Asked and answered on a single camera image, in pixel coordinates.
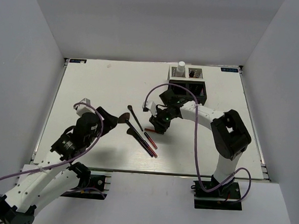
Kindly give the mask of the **black fan brush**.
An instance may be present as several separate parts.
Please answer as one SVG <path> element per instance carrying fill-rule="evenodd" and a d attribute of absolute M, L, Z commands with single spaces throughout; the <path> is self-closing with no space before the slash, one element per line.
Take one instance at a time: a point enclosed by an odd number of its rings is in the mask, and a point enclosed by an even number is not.
<path fill-rule="evenodd" d="M 133 131 L 136 131 L 136 129 L 130 123 L 129 119 L 130 119 L 130 113 L 126 112 L 118 117 L 118 124 L 127 124 L 129 128 L 131 128 Z"/>

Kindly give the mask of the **red black lip pencil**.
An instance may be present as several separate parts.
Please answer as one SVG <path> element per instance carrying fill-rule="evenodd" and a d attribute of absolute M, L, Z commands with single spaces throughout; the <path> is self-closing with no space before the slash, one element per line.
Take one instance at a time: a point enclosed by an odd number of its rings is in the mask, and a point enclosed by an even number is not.
<path fill-rule="evenodd" d="M 151 128 L 144 128 L 144 131 L 156 133 L 156 131 Z"/>

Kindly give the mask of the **red black lip liner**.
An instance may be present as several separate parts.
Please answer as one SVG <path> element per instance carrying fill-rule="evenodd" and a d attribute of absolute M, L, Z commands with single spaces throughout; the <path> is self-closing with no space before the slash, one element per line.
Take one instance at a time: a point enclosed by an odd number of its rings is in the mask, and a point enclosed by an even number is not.
<path fill-rule="evenodd" d="M 158 149 L 157 145 L 155 144 L 155 142 L 152 140 L 152 138 L 148 135 L 147 132 L 144 132 L 145 137 L 148 139 L 148 141 L 150 142 L 150 144 L 152 145 L 152 147 L 154 149 Z"/>

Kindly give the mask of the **black powder brush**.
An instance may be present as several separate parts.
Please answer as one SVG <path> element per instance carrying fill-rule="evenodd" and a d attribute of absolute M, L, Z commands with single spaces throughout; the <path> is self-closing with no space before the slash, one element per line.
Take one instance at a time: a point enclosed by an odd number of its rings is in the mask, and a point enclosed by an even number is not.
<path fill-rule="evenodd" d="M 135 140 L 142 146 L 142 148 L 150 155 L 150 157 L 154 157 L 154 155 L 148 150 L 147 146 L 145 146 L 143 144 L 143 142 L 141 141 L 141 139 L 137 136 L 137 134 L 131 129 L 128 128 L 127 132 L 128 135 L 132 136 L 135 138 Z"/>

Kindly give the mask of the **thin black makeup brush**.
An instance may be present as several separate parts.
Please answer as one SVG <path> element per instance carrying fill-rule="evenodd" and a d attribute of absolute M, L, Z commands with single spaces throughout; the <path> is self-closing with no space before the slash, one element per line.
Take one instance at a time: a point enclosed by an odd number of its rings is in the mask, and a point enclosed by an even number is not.
<path fill-rule="evenodd" d="M 127 109 L 128 109 L 128 110 L 130 111 L 130 113 L 132 114 L 132 116 L 133 116 L 134 120 L 136 121 L 136 123 L 138 124 L 140 130 L 141 130 L 141 131 L 144 131 L 143 127 L 141 126 L 141 124 L 140 124 L 140 122 L 139 122 L 139 120 L 138 120 L 138 118 L 137 118 L 137 116 L 136 116 L 136 113 L 135 113 L 134 110 L 133 110 L 133 106 L 128 105 Z"/>

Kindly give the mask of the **small foundation bottle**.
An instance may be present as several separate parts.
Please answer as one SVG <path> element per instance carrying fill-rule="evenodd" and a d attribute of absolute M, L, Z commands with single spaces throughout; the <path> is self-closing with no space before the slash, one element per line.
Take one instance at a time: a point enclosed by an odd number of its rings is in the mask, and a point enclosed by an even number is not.
<path fill-rule="evenodd" d="M 190 78 L 193 78 L 195 76 L 195 72 L 194 71 L 191 71 L 190 73 L 189 73 L 189 77 Z"/>

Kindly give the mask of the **white bottle blue liquid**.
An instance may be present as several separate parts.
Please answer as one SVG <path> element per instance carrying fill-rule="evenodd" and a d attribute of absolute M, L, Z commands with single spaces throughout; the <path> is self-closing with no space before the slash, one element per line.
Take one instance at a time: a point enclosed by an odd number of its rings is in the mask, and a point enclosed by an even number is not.
<path fill-rule="evenodd" d="M 175 70 L 175 77 L 184 78 L 185 76 L 185 62 L 179 61 Z"/>

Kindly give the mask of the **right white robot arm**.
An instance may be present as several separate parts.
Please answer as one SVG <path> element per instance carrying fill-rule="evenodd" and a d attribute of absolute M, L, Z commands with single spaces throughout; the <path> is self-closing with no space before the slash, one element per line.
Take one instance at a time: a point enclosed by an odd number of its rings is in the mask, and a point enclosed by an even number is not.
<path fill-rule="evenodd" d="M 240 115 L 233 109 L 215 111 L 199 104 L 195 97 L 179 98 L 171 89 L 160 94 L 160 98 L 163 106 L 149 100 L 145 100 L 142 106 L 144 111 L 151 112 L 149 121 L 157 133 L 164 134 L 176 118 L 193 121 L 195 136 L 200 125 L 212 133 L 218 152 L 217 166 L 208 188 L 204 187 L 201 179 L 198 182 L 202 191 L 225 196 L 238 172 L 238 161 L 251 143 L 251 136 Z"/>

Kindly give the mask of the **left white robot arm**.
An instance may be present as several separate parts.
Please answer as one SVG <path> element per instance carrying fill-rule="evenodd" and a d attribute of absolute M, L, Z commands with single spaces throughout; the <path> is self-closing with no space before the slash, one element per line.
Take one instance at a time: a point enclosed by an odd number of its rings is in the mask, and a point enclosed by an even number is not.
<path fill-rule="evenodd" d="M 102 107 L 86 103 L 75 106 L 79 118 L 51 146 L 36 169 L 5 194 L 0 194 L 3 224 L 32 224 L 49 203 L 73 189 L 85 189 L 92 181 L 91 170 L 78 161 L 97 141 L 114 129 L 118 118 Z"/>

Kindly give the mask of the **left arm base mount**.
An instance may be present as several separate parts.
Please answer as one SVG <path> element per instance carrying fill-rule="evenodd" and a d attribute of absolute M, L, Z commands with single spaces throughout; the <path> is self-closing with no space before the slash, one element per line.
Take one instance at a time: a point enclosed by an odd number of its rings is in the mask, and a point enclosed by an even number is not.
<path fill-rule="evenodd" d="M 87 186 L 76 187 L 65 192 L 62 197 L 104 200 L 111 183 L 111 173 L 92 171 Z"/>

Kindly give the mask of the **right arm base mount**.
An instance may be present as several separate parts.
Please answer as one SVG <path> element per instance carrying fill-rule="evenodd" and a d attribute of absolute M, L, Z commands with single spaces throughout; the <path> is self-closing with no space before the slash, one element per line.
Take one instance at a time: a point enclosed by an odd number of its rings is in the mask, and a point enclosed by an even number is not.
<path fill-rule="evenodd" d="M 195 209 L 225 211 L 242 210 L 242 204 L 241 202 L 238 202 L 238 200 L 241 199 L 241 192 L 239 184 L 237 182 L 233 182 L 222 193 L 219 193 L 219 190 L 215 190 L 213 192 L 205 192 L 201 189 L 198 181 L 194 181 L 191 189 L 194 193 Z"/>

